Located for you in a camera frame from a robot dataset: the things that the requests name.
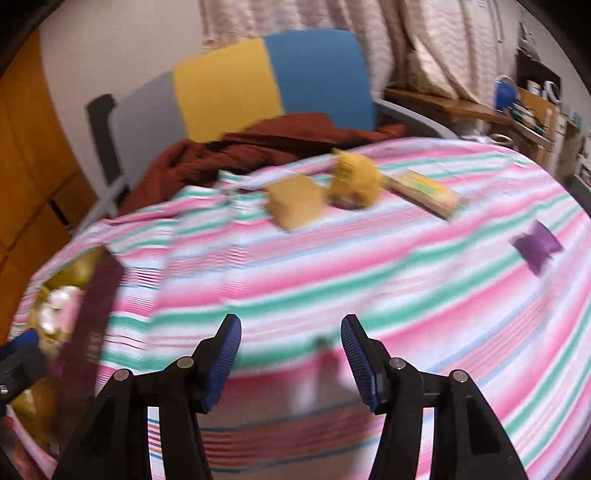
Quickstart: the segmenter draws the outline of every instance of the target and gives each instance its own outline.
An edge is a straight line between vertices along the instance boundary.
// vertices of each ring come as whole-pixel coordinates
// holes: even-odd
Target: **wooden cabinet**
[[[80,169],[47,89],[37,32],[20,49],[1,82],[22,158],[39,193],[48,198]]]
[[[5,97],[4,83],[0,81],[0,242],[9,247],[41,208],[44,198],[14,138]]]
[[[54,111],[37,32],[0,79],[0,181],[1,344],[29,278],[96,201]]]

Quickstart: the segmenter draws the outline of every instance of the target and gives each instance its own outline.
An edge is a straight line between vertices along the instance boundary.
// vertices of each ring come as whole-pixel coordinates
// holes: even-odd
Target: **wooden shelf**
[[[502,112],[479,103],[467,100],[453,100],[426,93],[411,92],[409,90],[387,88],[384,92],[388,102],[398,103],[400,100],[412,101],[428,105],[439,112],[462,118],[475,118],[492,124],[511,125],[511,118]]]

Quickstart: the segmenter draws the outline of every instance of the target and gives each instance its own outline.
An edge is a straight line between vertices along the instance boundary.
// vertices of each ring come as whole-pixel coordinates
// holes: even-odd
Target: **pink and green striped cloth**
[[[469,372],[530,479],[553,479],[591,421],[591,220],[510,150],[412,138],[357,151],[385,174],[410,168],[470,203],[446,222],[383,192],[370,209],[330,208],[288,233],[257,189],[292,172],[326,185],[331,155],[247,177],[223,173],[217,189],[187,187],[89,228],[33,277],[12,334],[46,279],[105,244],[126,273],[98,390],[118,368],[148,372],[191,354],[226,313],[242,319],[222,400],[199,418],[216,480],[368,477],[384,418],[361,404],[353,382],[339,336],[347,313],[420,370]],[[535,220],[564,246],[541,277],[511,245]],[[152,473],[162,479],[158,411],[149,417]],[[423,430],[418,478],[426,479],[432,413]]]

